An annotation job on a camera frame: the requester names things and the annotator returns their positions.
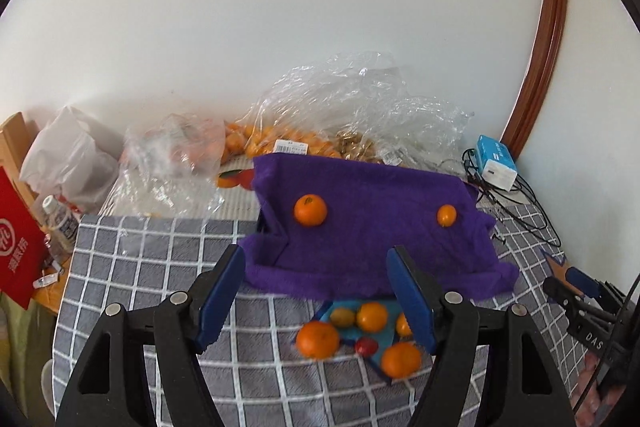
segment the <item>white wall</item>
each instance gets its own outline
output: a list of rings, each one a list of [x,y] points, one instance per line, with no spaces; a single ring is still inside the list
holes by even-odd
[[[0,118],[72,103],[116,131],[169,110],[233,118],[289,68],[391,51],[415,94],[500,136],[541,0],[12,0],[0,18]]]
[[[640,34],[620,0],[569,0],[518,167],[571,261],[626,292],[640,271]]]

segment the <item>red envelope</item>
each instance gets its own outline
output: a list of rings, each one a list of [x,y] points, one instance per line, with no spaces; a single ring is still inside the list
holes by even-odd
[[[33,281],[47,256],[44,233],[27,210],[4,169],[0,169],[0,290],[29,306]]]

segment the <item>blue gripper pad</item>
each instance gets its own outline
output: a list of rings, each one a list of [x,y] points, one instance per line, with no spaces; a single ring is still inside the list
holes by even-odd
[[[218,280],[200,308],[200,330],[194,342],[202,351],[220,336],[231,304],[244,279],[244,250],[236,247],[230,257],[225,257],[223,255],[214,268],[216,270],[218,265],[226,262],[226,266],[223,266],[222,273],[218,276]]]
[[[386,253],[386,273],[415,341],[429,353],[435,353],[437,343],[433,333],[433,310],[395,248]]]
[[[600,297],[600,284],[575,266],[569,267],[564,274],[566,281],[578,288],[582,293],[596,299]]]

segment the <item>metal screw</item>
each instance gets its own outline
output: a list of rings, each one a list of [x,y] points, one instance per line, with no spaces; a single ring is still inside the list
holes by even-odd
[[[444,299],[449,304],[460,304],[460,302],[462,302],[462,295],[460,295],[458,292],[447,292],[444,295]]]
[[[113,317],[113,315],[117,315],[118,313],[120,313],[121,309],[122,309],[122,306],[120,306],[117,302],[114,302],[113,304],[109,304],[104,309],[104,312],[110,317]]]
[[[511,307],[511,311],[513,312],[514,315],[517,315],[518,317],[524,317],[527,314],[527,308],[524,307],[522,304],[514,304]]]
[[[171,304],[178,305],[187,302],[188,298],[189,296],[185,292],[176,292],[169,297],[169,300],[171,301]]]

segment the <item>white plastic bag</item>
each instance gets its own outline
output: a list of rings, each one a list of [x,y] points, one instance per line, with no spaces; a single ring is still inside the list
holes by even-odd
[[[38,133],[20,170],[34,192],[64,196],[82,212],[100,209],[117,176],[118,162],[97,148],[70,107]]]

